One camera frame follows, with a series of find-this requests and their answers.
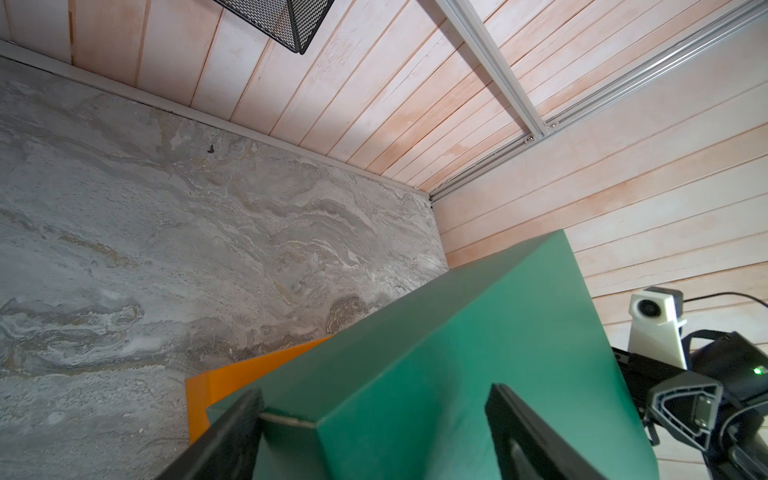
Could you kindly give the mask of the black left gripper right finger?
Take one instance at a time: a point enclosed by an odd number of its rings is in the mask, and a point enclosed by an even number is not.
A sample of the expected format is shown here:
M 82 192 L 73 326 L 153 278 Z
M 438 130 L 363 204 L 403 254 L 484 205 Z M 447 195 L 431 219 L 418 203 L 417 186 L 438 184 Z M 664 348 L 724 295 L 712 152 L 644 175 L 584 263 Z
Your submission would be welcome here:
M 491 386 L 485 414 L 503 479 L 603 477 L 508 386 Z

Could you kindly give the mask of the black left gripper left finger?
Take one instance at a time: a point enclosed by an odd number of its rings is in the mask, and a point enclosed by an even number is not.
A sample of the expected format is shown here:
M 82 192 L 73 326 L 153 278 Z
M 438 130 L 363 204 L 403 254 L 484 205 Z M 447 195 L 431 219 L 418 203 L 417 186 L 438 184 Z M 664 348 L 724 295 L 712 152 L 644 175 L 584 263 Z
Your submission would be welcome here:
M 263 411 L 261 391 L 247 391 L 156 479 L 251 479 L 263 435 Z

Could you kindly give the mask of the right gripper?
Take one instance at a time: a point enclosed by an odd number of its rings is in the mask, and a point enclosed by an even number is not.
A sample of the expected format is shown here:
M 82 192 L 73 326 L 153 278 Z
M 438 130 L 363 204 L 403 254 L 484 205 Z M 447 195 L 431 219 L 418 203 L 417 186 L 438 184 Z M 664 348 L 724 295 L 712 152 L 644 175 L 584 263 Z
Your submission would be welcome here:
M 682 346 L 686 370 L 613 350 L 650 444 L 662 428 L 701 454 L 712 479 L 765 479 L 766 353 L 735 331 L 698 330 Z

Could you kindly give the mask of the green shoebox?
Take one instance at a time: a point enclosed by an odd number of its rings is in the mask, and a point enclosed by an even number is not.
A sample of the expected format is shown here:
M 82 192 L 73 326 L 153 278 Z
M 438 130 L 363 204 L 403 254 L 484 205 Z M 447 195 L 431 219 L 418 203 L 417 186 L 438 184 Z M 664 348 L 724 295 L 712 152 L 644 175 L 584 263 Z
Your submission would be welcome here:
M 566 235 L 450 270 L 257 379 L 257 479 L 496 479 L 504 384 L 608 479 L 656 457 Z

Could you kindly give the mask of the orange shoebox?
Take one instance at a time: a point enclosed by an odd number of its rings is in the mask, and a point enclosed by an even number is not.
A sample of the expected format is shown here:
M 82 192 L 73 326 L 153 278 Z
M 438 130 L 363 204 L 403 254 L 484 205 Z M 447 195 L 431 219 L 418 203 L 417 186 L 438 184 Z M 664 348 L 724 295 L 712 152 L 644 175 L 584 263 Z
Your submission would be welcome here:
M 206 409 L 235 391 L 304 354 L 329 337 L 206 371 L 185 380 L 189 444 L 210 427 Z

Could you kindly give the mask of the aluminium rail frame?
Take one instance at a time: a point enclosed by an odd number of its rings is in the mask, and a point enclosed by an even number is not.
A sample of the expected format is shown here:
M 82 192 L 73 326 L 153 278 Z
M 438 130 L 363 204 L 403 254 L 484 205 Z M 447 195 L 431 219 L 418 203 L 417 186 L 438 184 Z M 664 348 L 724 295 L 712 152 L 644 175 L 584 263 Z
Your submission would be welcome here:
M 766 15 L 764 1 L 542 1 L 499 50 L 491 113 L 409 176 L 441 198 Z

